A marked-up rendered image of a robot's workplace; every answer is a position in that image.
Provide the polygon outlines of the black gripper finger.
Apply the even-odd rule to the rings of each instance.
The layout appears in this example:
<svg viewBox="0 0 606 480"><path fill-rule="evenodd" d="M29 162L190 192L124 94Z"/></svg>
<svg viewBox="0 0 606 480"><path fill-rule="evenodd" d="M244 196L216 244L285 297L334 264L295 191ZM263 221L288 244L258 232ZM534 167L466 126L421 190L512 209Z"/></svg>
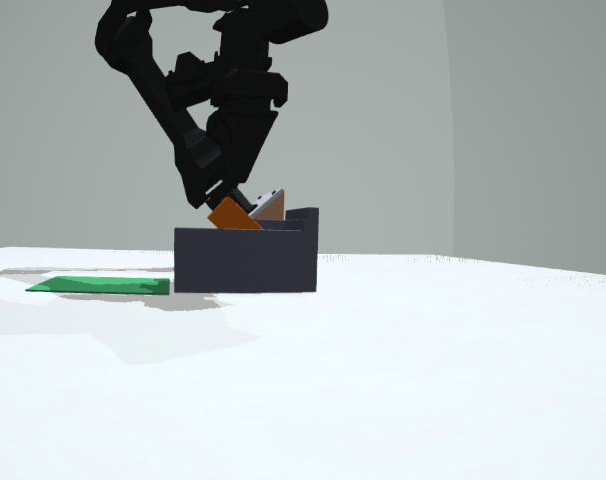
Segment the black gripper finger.
<svg viewBox="0 0 606 480"><path fill-rule="evenodd" d="M223 160L224 174L227 182L227 187L230 189L236 189L239 183L236 183L234 177L229 133L229 131L209 130L208 137L213 139L214 142L218 144L221 148L220 152Z"/></svg>
<svg viewBox="0 0 606 480"><path fill-rule="evenodd" d="M219 107L216 116L230 132L235 181L246 183L278 111Z"/></svg>

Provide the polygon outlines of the orange l-shaped part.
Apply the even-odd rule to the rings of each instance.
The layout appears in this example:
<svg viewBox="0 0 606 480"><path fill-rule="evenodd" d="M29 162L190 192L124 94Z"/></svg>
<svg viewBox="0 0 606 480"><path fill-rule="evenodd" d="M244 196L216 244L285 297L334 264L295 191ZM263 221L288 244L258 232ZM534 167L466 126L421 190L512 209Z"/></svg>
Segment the orange l-shaped part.
<svg viewBox="0 0 606 480"><path fill-rule="evenodd" d="M218 228L263 230L230 196L212 211L208 220Z"/></svg>

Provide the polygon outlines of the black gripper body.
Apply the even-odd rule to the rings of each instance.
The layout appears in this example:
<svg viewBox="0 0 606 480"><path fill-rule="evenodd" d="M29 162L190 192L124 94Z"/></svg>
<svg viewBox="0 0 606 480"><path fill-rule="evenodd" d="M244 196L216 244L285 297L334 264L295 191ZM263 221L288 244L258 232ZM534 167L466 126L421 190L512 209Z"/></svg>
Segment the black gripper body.
<svg viewBox="0 0 606 480"><path fill-rule="evenodd" d="M280 73L268 72L272 58L264 49L232 45L220 51L220 56L226 75L216 90L214 107L271 110L272 99L275 108L288 101L288 82ZM229 131L217 118L217 111L208 116L206 137L209 130Z"/></svg>

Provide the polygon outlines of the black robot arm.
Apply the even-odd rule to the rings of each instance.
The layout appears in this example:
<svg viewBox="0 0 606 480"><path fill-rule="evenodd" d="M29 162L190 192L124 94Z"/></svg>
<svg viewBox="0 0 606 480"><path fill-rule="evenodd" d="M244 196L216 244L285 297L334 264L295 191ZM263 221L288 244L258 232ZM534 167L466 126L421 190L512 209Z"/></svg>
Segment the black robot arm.
<svg viewBox="0 0 606 480"><path fill-rule="evenodd" d="M192 52L179 54L176 67L165 77L153 59L149 31L150 10L170 6L226 13L213 26L221 32L220 51L232 45L252 45L269 53L269 42L284 44L322 30L328 24L325 0L112 0L99 20L95 47L115 70L128 75L174 146L188 203L198 209L204 202L213 211L229 197L250 214L258 205L227 187L220 146L206 137L186 108L210 99L225 73L215 51L204 63ZM242 8L244 6L249 8ZM232 11L232 12L230 12ZM136 16L129 16L136 12ZM230 12L230 13L227 13ZM215 189L205 194L219 181Z"/></svg>

